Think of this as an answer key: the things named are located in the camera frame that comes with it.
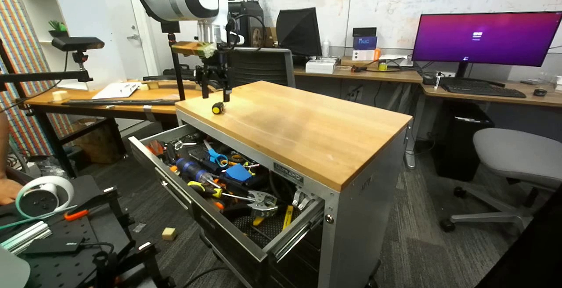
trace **colorful patterned wall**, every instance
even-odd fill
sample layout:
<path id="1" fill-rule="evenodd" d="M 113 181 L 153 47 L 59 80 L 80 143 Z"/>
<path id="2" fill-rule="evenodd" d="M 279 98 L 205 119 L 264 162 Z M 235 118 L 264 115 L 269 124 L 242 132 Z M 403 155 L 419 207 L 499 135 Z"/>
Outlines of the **colorful patterned wall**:
<path id="1" fill-rule="evenodd" d="M 41 51 L 33 29 L 26 20 L 23 6 L 18 0 L 0 0 L 0 38 L 16 72 L 47 72 L 47 62 Z M 4 63 L 0 65 L 2 74 L 6 72 Z M 26 82 L 22 86 L 27 95 L 46 90 L 54 82 Z M 8 91 L 0 92 L 0 110 L 13 104 L 18 93 L 14 86 L 7 83 Z M 51 155 L 52 151 L 39 124 L 33 117 L 27 117 L 17 107 L 6 111 L 10 121 L 10 132 L 21 150 L 31 155 Z M 49 118 L 58 132 L 64 136 L 72 132 L 66 115 L 50 115 Z"/>

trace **small foam block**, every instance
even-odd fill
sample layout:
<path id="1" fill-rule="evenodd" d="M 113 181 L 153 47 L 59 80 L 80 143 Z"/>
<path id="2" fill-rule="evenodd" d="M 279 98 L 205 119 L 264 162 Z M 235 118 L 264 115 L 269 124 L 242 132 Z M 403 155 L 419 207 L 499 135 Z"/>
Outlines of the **small foam block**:
<path id="1" fill-rule="evenodd" d="M 165 228 L 162 232 L 162 240 L 165 241 L 174 241 L 176 236 L 177 234 L 174 228 Z"/>
<path id="2" fill-rule="evenodd" d="M 158 86 L 158 82 L 148 82 L 147 85 L 151 90 L 157 90 L 160 88 L 160 86 Z"/>
<path id="3" fill-rule="evenodd" d="M 235 180 L 240 180 L 241 182 L 245 182 L 246 180 L 251 178 L 252 175 L 248 172 L 246 168 L 244 168 L 244 166 L 240 164 L 236 164 L 235 166 L 227 169 L 227 176 L 230 176 L 230 178 L 234 178 Z"/>
<path id="4" fill-rule="evenodd" d="M 68 94 L 68 92 L 66 90 L 57 90 L 56 92 L 53 92 L 53 100 L 54 101 L 61 101 L 61 100 L 65 100 L 66 98 L 69 98 L 70 95 Z"/>

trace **metal drawer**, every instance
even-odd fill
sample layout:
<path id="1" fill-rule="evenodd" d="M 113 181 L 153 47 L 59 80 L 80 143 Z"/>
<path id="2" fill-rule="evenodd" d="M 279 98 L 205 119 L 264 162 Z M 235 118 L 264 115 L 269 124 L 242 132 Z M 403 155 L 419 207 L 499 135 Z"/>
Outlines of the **metal drawer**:
<path id="1" fill-rule="evenodd" d="M 129 140 L 138 162 L 144 168 L 156 171 L 160 184 L 189 211 L 213 246 L 233 265 L 239 276 L 243 277 L 243 282 L 255 287 L 263 286 L 269 276 L 269 264 L 283 259 L 309 230 L 321 222 L 324 202 L 321 198 L 313 201 L 267 246 L 259 247 L 145 147 L 151 140 L 167 142 L 194 131 L 195 128 L 186 124 L 143 140 L 135 137 L 130 137 Z"/>

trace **human hand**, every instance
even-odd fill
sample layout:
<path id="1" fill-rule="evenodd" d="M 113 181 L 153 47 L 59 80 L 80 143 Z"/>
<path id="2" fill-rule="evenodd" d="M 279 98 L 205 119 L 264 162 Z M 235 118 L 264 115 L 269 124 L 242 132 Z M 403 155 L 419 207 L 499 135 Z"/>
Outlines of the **human hand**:
<path id="1" fill-rule="evenodd" d="M 8 178 L 0 179 L 0 205 L 7 205 L 14 202 L 20 189 L 22 189 L 22 185 L 17 182 L 9 180 Z"/>

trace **blue scissors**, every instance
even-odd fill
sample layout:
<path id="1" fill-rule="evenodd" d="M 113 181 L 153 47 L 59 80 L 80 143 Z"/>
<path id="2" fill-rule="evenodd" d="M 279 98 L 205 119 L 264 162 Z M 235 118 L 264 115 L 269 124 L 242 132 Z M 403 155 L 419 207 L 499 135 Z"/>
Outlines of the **blue scissors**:
<path id="1" fill-rule="evenodd" d="M 207 150 L 209 150 L 209 160 L 211 162 L 218 164 L 220 167 L 228 166 L 228 158 L 226 155 L 218 154 L 213 148 L 211 148 L 211 145 L 207 142 L 207 140 L 203 140 L 203 143 L 205 143 Z"/>

